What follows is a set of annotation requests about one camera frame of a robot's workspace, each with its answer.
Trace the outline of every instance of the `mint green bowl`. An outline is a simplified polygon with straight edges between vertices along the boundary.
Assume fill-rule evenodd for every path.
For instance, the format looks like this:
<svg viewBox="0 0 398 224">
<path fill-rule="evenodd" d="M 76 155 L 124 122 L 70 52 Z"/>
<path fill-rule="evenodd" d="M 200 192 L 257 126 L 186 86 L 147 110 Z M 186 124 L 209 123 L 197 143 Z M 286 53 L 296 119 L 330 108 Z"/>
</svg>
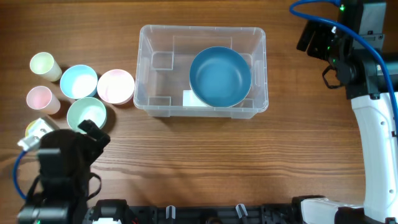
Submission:
<svg viewBox="0 0 398 224">
<path fill-rule="evenodd" d="M 67 121 L 72 130 L 85 133 L 78 128 L 78 125 L 86 119 L 92 120 L 99 128 L 105 125 L 106 108 L 99 99 L 85 97 L 76 100 L 76 102 L 70 106 L 67 114 Z"/>
</svg>

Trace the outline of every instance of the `brown wood surface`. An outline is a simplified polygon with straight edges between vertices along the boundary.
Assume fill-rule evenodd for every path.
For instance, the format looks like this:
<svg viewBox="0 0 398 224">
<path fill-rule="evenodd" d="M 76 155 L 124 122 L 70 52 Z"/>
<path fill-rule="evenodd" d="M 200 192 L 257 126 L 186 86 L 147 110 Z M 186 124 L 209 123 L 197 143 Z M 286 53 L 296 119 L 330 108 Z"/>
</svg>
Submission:
<svg viewBox="0 0 398 224">
<path fill-rule="evenodd" d="M 121 68 L 135 76 L 146 24 L 264 29 L 270 105 L 249 120 L 158 119 L 133 106 L 108 105 L 111 143 L 92 165 L 103 189 L 90 205 L 104 198 L 130 205 L 255 205 L 308 194 L 363 201 L 361 139 L 350 102 L 344 89 L 325 87 L 325 62 L 295 49 L 306 21 L 289 14 L 293 0 L 31 2 L 0 4 L 0 223 L 14 223 L 23 204 L 11 179 L 16 142 L 41 116 L 26 105 L 27 92 L 45 85 L 63 109 L 69 105 L 57 84 L 29 70 L 30 58 L 46 51 L 62 68 L 86 64 L 99 74 Z M 388 52 L 398 50 L 397 9 L 390 1 Z M 330 18 L 338 12 L 326 4 L 302 10 Z M 67 127 L 65 113 L 53 118 Z M 35 156 L 28 155 L 19 169 L 25 192 L 37 174 Z"/>
</svg>

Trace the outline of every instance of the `transparent storage box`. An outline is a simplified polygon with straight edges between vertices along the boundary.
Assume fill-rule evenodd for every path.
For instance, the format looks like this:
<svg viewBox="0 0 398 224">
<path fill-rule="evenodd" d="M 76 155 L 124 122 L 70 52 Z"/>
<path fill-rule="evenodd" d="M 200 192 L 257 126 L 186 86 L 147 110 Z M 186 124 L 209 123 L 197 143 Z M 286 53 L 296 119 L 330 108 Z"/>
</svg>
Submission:
<svg viewBox="0 0 398 224">
<path fill-rule="evenodd" d="M 252 75 L 247 97 L 229 108 L 203 104 L 191 91 L 193 59 L 208 47 L 237 51 Z M 268 107 L 266 34 L 255 27 L 146 25 L 140 31 L 134 104 L 151 116 L 249 119 Z"/>
</svg>

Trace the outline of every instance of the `blue bowl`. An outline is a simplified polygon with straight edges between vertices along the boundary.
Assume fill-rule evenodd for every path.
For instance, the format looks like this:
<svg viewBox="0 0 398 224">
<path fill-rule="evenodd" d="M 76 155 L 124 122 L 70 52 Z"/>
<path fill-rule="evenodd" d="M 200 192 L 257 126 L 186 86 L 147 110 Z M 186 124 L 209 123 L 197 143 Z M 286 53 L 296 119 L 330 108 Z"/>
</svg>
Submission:
<svg viewBox="0 0 398 224">
<path fill-rule="evenodd" d="M 60 81 L 62 93 L 72 99 L 94 96 L 97 92 L 98 77 L 87 65 L 75 65 L 66 70 Z"/>
<path fill-rule="evenodd" d="M 226 47 L 200 52 L 192 62 L 189 80 L 196 96 L 214 107 L 238 104 L 251 87 L 249 65 L 240 54 Z"/>
</svg>

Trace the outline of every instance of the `wire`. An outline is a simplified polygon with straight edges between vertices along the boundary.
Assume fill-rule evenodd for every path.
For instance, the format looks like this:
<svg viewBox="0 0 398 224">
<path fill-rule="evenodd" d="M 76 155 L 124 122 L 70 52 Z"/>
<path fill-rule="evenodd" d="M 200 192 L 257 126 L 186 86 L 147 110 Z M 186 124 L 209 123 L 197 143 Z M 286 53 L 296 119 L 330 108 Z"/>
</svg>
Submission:
<svg viewBox="0 0 398 224">
<path fill-rule="evenodd" d="M 384 79 L 386 81 L 386 85 L 387 85 L 387 89 L 390 95 L 390 100 L 391 100 L 391 106 L 392 106 L 392 113 L 394 114 L 394 121 L 395 121 L 395 125 L 396 125 L 396 129 L 398 128 L 398 106 L 397 106 L 397 99 L 394 93 L 394 87 L 392 86 L 392 82 L 391 82 L 391 78 L 390 78 L 390 74 L 388 72 L 388 68 L 386 63 L 384 62 L 383 58 L 381 57 L 381 55 L 379 54 L 379 52 L 377 52 L 370 44 L 368 44 L 366 42 L 366 40 L 364 40 L 359 34 L 355 33 L 353 30 L 351 30 L 350 28 L 344 26 L 343 24 L 340 24 L 338 22 L 335 22 L 333 20 L 330 19 L 325 19 L 322 17 L 318 17 L 318 16 L 311 16 L 308 14 L 304 14 L 301 12 L 297 12 L 294 10 L 294 7 L 302 5 L 302 4 L 308 4 L 308 3 L 313 3 L 313 2 L 328 2 L 328 3 L 332 3 L 337 7 L 340 7 L 340 0 L 301 0 L 298 2 L 293 3 L 290 7 L 289 7 L 289 11 L 290 13 L 292 13 L 295 16 L 299 16 L 301 18 L 304 19 L 308 19 L 310 21 L 315 21 L 315 22 L 321 22 L 323 24 L 327 24 L 329 26 L 332 27 L 336 27 L 337 29 L 345 32 L 346 34 L 352 36 L 352 38 L 354 38 L 356 41 L 358 41 L 366 50 L 368 50 L 373 57 L 376 59 L 376 61 L 379 63 L 381 70 L 383 72 L 383 76 Z"/>
<path fill-rule="evenodd" d="M 21 188 L 19 187 L 18 184 L 18 179 L 17 179 L 17 172 L 18 172 L 18 167 L 19 163 L 21 162 L 21 159 L 27 154 L 27 151 L 22 151 L 19 156 L 17 157 L 17 160 L 15 161 L 14 168 L 12 170 L 12 180 L 14 182 L 14 187 L 17 190 L 18 194 L 21 196 L 22 199 L 26 200 L 25 194 L 22 192 Z"/>
</svg>

